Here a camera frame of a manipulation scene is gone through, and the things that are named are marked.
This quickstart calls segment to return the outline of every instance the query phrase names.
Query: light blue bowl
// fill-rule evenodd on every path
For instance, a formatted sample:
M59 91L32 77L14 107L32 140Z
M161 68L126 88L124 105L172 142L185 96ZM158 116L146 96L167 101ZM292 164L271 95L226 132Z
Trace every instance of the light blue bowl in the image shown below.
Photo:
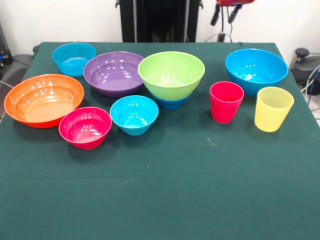
M157 104L150 98L132 95L120 98L110 109L112 121L126 134L144 134L159 113Z
M80 77L85 65L96 53L96 49L90 44L72 42L56 48L52 53L52 59L64 75Z
M261 49L234 51L226 58L225 66L230 80L249 96L257 96L265 87L277 86L288 74L281 57Z

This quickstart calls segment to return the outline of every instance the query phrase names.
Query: cup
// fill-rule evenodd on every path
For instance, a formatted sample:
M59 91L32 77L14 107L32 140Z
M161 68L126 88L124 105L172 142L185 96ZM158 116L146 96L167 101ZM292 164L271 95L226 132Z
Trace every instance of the cup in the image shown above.
M244 90L230 81L220 81L210 88L211 114L219 124L227 124L235 117L244 98Z
M277 131L294 102L294 97L280 87L268 86L261 89L256 99L254 124L264 132Z

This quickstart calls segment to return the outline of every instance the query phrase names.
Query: red robot part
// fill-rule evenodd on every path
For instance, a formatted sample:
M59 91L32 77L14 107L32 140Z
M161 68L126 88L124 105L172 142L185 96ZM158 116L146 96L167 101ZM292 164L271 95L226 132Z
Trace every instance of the red robot part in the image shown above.
M238 4L250 4L255 0L216 0L221 7L231 7Z

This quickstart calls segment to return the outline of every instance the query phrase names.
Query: red bowl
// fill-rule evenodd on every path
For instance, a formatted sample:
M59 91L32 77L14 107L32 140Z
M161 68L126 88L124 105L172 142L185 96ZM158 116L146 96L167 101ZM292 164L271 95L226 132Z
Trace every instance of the red bowl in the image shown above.
M66 115L59 124L64 140L83 150L98 147L108 135L112 120L105 110L88 106Z

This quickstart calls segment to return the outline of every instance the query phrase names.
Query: white wall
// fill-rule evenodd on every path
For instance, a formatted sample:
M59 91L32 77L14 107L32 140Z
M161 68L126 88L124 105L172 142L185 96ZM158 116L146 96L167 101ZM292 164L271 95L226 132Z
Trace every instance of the white wall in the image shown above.
M0 0L0 22L12 54L41 42L121 42L115 0Z
M220 21L215 27L210 26L216 1L203 0L203 3L205 8L199 10L197 42L221 30ZM239 10L232 39L276 43L284 59L290 62L299 47L320 53L319 13L319 0L256 0ZM230 26L227 24L227 27L225 31L229 33Z
M44 41L121 42L115 0L0 0L0 22L13 54L31 53ZM197 42L220 31L210 25L214 0L203 0ZM289 62L297 47L320 53L319 0L256 0L233 24L234 42L275 42Z

